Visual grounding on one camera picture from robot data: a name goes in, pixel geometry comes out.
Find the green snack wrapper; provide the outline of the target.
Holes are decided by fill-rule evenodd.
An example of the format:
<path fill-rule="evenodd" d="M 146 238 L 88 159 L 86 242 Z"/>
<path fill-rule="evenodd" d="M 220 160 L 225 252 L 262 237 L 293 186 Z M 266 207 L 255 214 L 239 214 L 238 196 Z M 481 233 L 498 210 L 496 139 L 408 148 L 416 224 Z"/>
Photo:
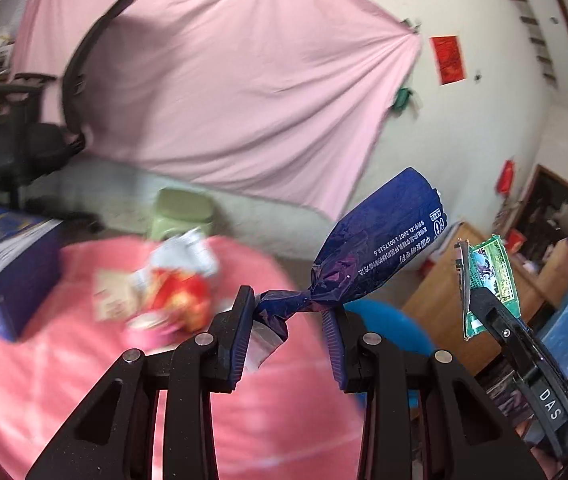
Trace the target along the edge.
<path fill-rule="evenodd" d="M 468 341 L 485 331 L 482 321 L 470 310 L 470 292 L 473 289 L 489 289 L 513 316 L 521 318 L 512 266 L 500 235 L 494 234 L 475 246 L 467 240 L 457 240 L 454 249 L 461 294 L 463 339 Z"/>

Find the dark blue snack wrapper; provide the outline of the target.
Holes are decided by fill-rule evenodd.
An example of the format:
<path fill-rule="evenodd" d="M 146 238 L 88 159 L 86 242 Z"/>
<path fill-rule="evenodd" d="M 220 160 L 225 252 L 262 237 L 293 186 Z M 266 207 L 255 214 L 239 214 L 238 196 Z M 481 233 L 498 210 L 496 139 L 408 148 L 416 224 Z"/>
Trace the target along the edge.
<path fill-rule="evenodd" d="M 406 168 L 335 224 L 313 260 L 308 288 L 264 292 L 254 319 L 286 339 L 286 321 L 295 313 L 369 295 L 433 244 L 447 223 L 436 188 Z"/>

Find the wooden cabinet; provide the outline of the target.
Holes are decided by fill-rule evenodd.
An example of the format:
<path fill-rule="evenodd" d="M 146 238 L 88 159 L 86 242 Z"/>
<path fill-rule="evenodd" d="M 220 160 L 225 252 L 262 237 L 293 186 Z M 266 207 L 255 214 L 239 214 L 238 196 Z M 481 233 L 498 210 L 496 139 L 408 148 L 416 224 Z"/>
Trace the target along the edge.
<path fill-rule="evenodd" d="M 464 337 L 465 312 L 478 309 L 479 300 L 496 296 L 489 288 L 472 289 L 467 300 L 462 300 L 458 272 L 456 243 L 467 240 L 476 245 L 487 237 L 467 222 L 452 230 L 452 239 L 444 245 L 444 254 L 402 307 L 402 312 L 417 322 L 438 349 L 447 350 L 470 374 L 481 372 L 501 352 L 500 336 L 490 330 Z M 560 310 L 568 293 L 568 241 L 560 240 L 551 257 L 538 274 L 528 272 L 514 257 L 510 259 L 512 274 L 519 300 L 519 319 L 529 325 L 544 304 L 552 312 Z"/>

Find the red cigarette pack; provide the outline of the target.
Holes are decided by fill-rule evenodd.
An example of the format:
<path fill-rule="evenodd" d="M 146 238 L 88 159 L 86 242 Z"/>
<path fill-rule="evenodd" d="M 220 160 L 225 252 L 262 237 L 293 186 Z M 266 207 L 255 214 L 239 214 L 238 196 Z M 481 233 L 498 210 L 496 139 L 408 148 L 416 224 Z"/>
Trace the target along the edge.
<path fill-rule="evenodd" d="M 129 347 L 155 351 L 206 330 L 212 320 L 212 296 L 200 274 L 150 268 L 145 277 L 140 308 L 124 323 Z"/>

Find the blue plastic bucket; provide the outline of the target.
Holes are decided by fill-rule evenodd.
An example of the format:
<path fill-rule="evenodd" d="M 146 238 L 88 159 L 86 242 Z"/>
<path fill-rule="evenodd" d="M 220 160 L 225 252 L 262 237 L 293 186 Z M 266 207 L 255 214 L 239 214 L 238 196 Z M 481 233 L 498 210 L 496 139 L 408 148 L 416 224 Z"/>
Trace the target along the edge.
<path fill-rule="evenodd" d="M 391 304 L 362 298 L 348 302 L 344 309 L 361 318 L 357 326 L 363 325 L 368 332 L 379 334 L 403 351 L 430 356 L 436 350 L 426 331 Z"/>

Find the pink checked tablecloth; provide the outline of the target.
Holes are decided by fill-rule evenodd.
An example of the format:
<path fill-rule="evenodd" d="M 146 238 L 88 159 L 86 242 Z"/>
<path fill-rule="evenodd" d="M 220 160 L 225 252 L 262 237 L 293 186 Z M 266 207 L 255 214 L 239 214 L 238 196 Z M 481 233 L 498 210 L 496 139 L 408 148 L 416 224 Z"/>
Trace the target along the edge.
<path fill-rule="evenodd" d="M 131 273 L 150 260 L 153 244 L 136 237 L 63 248 L 62 277 L 22 339 L 0 338 L 0 465 L 24 478 L 72 411 L 98 398 L 80 427 L 82 444 L 104 448 L 118 405 L 131 389 L 119 377 L 127 345 L 118 322 L 94 314 L 101 270 Z M 298 314 L 288 337 L 235 390 L 210 399 L 217 466 L 223 479 L 352 479 L 357 474 L 362 416 L 334 381 L 316 320 Z"/>

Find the white paper receipt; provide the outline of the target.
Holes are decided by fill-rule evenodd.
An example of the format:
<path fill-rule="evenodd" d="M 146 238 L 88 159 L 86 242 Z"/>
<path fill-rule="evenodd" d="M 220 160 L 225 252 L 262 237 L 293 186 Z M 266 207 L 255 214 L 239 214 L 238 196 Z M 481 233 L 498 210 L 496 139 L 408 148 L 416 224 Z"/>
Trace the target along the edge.
<path fill-rule="evenodd" d="M 199 228 L 161 242 L 150 255 L 150 267 L 190 271 L 204 278 L 212 278 L 219 272 L 218 259 Z"/>

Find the blue cardboard box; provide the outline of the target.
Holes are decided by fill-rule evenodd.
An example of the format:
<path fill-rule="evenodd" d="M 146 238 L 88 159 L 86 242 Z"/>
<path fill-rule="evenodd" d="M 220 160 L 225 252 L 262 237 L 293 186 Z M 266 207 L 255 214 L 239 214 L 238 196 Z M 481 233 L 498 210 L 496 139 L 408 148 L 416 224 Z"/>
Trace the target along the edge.
<path fill-rule="evenodd" d="M 62 276 L 60 222 L 0 206 L 0 337 L 14 342 Z"/>

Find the red hanging bag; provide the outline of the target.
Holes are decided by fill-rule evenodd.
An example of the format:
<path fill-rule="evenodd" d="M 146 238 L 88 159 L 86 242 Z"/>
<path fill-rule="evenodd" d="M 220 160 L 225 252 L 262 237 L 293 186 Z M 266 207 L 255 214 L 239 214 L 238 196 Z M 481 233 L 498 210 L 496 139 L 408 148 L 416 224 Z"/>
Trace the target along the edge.
<path fill-rule="evenodd" d="M 512 158 L 506 160 L 496 183 L 496 193 L 508 197 L 512 190 L 515 177 L 515 162 Z"/>

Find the green plastic stool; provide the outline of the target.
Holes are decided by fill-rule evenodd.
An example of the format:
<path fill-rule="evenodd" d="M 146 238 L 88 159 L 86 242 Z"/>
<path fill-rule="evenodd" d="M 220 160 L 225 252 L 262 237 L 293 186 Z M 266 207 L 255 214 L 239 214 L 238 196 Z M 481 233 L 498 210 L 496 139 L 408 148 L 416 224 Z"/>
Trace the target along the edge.
<path fill-rule="evenodd" d="M 214 202 L 205 194 L 162 188 L 154 201 L 147 237 L 166 240 L 199 228 L 210 235 L 214 227 Z"/>

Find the black office chair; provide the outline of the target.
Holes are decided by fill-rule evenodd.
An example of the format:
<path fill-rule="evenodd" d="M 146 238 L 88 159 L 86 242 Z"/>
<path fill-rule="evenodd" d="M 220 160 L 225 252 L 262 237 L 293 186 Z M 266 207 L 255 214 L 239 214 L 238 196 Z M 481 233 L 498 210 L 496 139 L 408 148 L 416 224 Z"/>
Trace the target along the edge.
<path fill-rule="evenodd" d="M 79 96 L 86 77 L 83 67 L 108 26 L 135 0 L 116 0 L 89 28 L 68 61 L 63 76 L 17 73 L 0 82 L 0 100 L 7 112 L 0 116 L 0 191 L 13 209 L 20 207 L 20 191 L 35 180 L 63 169 L 86 148 L 79 112 Z M 59 125 L 42 120 L 44 92 L 60 83 Z"/>

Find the pink hanging bedsheet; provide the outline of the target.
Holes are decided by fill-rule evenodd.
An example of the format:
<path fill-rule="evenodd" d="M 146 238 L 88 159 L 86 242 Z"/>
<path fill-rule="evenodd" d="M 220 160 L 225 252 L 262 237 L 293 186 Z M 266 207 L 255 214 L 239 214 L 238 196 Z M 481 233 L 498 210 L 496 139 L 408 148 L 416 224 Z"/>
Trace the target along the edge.
<path fill-rule="evenodd" d="M 18 72 L 63 73 L 116 0 L 28 0 Z M 86 63 L 90 151 L 337 219 L 421 51 L 370 0 L 134 0 Z"/>

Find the green wall hook holder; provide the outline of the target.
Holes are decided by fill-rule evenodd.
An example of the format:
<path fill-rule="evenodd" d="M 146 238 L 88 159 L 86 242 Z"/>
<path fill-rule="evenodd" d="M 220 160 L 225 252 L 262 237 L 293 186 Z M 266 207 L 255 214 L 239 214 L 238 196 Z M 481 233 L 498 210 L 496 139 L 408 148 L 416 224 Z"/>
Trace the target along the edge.
<path fill-rule="evenodd" d="M 413 98 L 413 90 L 408 87 L 402 87 L 398 90 L 395 101 L 391 105 L 394 113 L 401 114 L 411 104 Z"/>

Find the red paper wall poster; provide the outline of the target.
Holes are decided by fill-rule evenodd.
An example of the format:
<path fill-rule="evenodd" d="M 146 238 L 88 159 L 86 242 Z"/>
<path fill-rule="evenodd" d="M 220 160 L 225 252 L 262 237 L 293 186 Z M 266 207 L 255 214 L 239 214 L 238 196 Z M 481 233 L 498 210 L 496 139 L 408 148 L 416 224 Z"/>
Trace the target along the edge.
<path fill-rule="evenodd" d="M 435 53 L 440 83 L 454 84 L 466 78 L 462 51 L 457 36 L 430 37 Z"/>

